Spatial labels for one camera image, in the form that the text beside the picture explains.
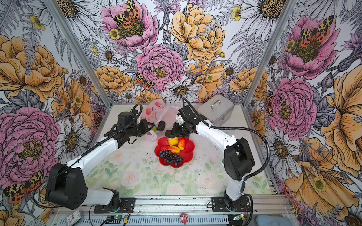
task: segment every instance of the case handle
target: case handle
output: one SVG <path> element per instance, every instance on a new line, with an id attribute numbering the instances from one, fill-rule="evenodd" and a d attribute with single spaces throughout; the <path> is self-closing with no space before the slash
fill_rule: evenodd
<path id="1" fill-rule="evenodd" d="M 211 105 L 211 110 L 214 109 L 214 104 L 216 104 L 217 102 L 219 102 L 219 105 L 221 104 L 221 101 L 220 101 L 220 100 L 216 100 L 216 101 Z"/>

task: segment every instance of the blue object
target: blue object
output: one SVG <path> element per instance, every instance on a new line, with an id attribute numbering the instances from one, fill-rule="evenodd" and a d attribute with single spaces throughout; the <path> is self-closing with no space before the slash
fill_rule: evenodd
<path id="1" fill-rule="evenodd" d="M 256 217 L 258 226 L 292 226 L 292 222 L 286 217 L 258 215 Z"/>

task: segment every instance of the metal box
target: metal box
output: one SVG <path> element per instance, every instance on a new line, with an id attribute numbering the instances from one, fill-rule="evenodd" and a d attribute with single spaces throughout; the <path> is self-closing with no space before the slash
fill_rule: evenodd
<path id="1" fill-rule="evenodd" d="M 210 120 L 214 126 L 221 126 L 230 118 L 233 109 L 234 103 L 218 94 L 201 105 L 197 111 Z"/>

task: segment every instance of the wallpaper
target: wallpaper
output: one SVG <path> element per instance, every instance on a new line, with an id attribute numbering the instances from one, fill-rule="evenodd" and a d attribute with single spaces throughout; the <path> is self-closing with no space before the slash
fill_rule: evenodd
<path id="1" fill-rule="evenodd" d="M 247 108 L 300 225 L 362 225 L 362 1 L 297 5 Z"/>
<path id="2" fill-rule="evenodd" d="M 238 73 L 259 65 L 285 0 L 58 3 L 112 102 L 180 103 L 241 102 L 253 74 L 243 82 Z M 58 33 L 42 4 L 34 10 Z"/>
<path id="3" fill-rule="evenodd" d="M 85 152 L 105 114 L 77 57 L 39 1 L 0 1 L 0 223 L 44 226 L 41 183 Z"/>

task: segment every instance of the pink plastic bag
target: pink plastic bag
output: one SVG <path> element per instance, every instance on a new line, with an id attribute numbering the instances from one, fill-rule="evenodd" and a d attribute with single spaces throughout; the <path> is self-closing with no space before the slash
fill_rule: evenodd
<path id="1" fill-rule="evenodd" d="M 156 141 L 159 138 L 165 136 L 166 130 L 172 129 L 173 124 L 177 122 L 176 115 L 179 107 L 167 106 L 162 100 L 156 99 L 152 101 L 148 107 L 142 111 L 139 120 L 146 119 L 150 123 L 154 123 L 158 126 L 158 123 L 162 120 L 165 122 L 165 129 L 163 131 L 150 130 L 143 138 L 147 141 Z"/>

